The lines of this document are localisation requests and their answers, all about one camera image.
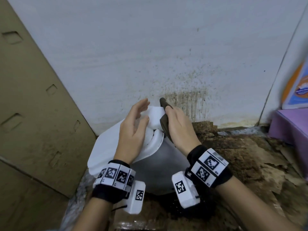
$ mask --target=brown rag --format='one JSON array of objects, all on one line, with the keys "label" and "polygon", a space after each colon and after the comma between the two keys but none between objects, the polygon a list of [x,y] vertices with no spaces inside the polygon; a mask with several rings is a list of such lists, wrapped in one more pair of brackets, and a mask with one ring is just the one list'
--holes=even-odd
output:
[{"label": "brown rag", "polygon": [[[172,108],[172,106],[167,103],[167,101],[164,97],[159,99],[159,103],[160,103],[160,106],[164,108],[164,110],[166,109],[167,106],[170,106]],[[161,125],[161,128],[163,129],[163,131],[165,133],[165,136],[167,136],[170,139],[170,141],[172,142],[172,139],[171,139],[171,136],[170,136],[170,133],[169,133],[169,120],[168,120],[167,114],[164,114],[161,117],[160,125]]]}]

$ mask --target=hand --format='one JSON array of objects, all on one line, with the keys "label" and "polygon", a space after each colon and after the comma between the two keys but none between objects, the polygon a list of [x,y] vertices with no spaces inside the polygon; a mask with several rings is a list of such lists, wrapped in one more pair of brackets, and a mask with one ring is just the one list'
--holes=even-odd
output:
[{"label": "hand", "polygon": [[143,146],[149,117],[145,116],[141,119],[138,128],[135,127],[135,120],[140,118],[142,111],[148,109],[149,104],[150,102],[145,98],[132,106],[127,117],[120,125],[118,147],[113,159],[119,159],[130,164],[139,155]]},{"label": "hand", "polygon": [[187,156],[200,145],[190,119],[178,107],[167,106],[165,112],[169,120],[169,132],[174,145]]}]

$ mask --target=purple object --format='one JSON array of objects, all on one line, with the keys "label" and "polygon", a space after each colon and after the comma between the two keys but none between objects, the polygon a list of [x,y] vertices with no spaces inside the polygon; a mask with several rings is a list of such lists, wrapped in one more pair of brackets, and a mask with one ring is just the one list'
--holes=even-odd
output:
[{"label": "purple object", "polygon": [[308,180],[308,108],[275,111],[268,136],[295,146]]}]

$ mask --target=black wrist strap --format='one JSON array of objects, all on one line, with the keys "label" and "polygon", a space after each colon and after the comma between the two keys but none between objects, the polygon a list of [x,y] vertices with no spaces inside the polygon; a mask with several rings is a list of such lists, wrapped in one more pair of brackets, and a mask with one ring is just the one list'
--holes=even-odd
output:
[{"label": "black wrist strap", "polygon": [[113,204],[120,202],[130,193],[135,173],[130,169],[129,164],[121,160],[109,161],[94,182],[92,197]]},{"label": "black wrist strap", "polygon": [[195,147],[188,154],[187,159],[190,167],[186,170],[185,176],[195,185],[215,188],[233,176],[228,166],[225,166],[228,162],[213,149],[207,149],[203,145]]}]

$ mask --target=white wall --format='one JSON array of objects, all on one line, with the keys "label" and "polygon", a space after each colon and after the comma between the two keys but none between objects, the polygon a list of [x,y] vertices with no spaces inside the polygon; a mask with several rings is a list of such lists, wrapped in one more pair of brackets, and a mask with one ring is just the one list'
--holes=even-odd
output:
[{"label": "white wall", "polygon": [[100,134],[143,97],[256,124],[307,0],[9,2]]},{"label": "white wall", "polygon": [[269,123],[272,113],[281,109],[281,96],[296,68],[308,56],[308,9],[306,7],[302,19],[294,33],[286,55],[279,68],[277,77],[264,107],[260,123]]}]

